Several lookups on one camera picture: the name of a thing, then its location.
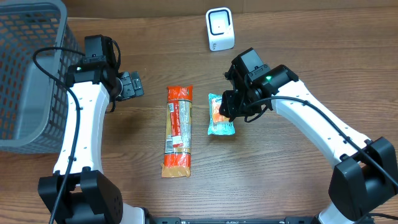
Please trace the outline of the orange spaghetti packet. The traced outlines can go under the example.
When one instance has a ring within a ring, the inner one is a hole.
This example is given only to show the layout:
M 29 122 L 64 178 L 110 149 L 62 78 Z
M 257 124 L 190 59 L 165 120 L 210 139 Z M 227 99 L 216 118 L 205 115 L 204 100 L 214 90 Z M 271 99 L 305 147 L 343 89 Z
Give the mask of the orange spaghetti packet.
M 193 87 L 167 87 L 163 178 L 190 177 Z

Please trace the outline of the teal tissue pack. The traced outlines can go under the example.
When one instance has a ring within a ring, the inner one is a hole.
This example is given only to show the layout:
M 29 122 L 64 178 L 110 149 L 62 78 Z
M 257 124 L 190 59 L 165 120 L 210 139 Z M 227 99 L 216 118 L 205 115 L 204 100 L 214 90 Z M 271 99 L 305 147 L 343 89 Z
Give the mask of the teal tissue pack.
M 209 110 L 210 110 L 210 123 L 208 127 L 208 135 L 219 135 L 219 136 L 229 136 L 235 134 L 235 128 L 232 122 L 214 124 L 211 118 L 211 99 L 214 98 L 216 94 L 210 93 L 208 95 L 209 100 Z

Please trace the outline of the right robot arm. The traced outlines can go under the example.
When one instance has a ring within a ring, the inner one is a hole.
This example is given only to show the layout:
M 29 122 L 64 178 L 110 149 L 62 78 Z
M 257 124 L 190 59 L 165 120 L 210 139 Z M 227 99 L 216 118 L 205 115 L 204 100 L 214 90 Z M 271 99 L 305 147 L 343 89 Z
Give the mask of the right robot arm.
M 247 49 L 231 62 L 225 78 L 233 86 L 222 95 L 220 114 L 250 123 L 267 110 L 294 124 L 333 169 L 331 203 L 312 223 L 366 223 L 374 209 L 397 195 L 397 159 L 392 143 L 348 126 L 322 105 L 285 65 L 270 68 Z

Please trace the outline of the orange Kleenex tissue pack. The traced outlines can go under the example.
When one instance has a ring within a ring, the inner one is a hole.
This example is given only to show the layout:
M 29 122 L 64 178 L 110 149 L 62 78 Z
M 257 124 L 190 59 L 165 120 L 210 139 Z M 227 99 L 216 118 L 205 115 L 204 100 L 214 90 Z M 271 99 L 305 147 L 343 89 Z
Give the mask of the orange Kleenex tissue pack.
M 214 124 L 228 123 L 229 118 L 220 114 L 222 96 L 216 95 L 211 99 L 211 118 Z

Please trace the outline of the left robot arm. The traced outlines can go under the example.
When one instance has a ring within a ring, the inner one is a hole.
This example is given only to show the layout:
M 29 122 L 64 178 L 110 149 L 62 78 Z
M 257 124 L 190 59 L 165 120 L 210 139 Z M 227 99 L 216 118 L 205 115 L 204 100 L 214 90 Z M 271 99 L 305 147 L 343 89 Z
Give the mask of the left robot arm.
M 64 87 L 68 113 L 53 174 L 38 184 L 50 223 L 152 223 L 146 209 L 124 203 L 104 174 L 101 143 L 109 105 L 144 94 L 137 72 L 120 72 L 121 51 L 103 35 L 85 37 L 82 58 L 68 67 Z

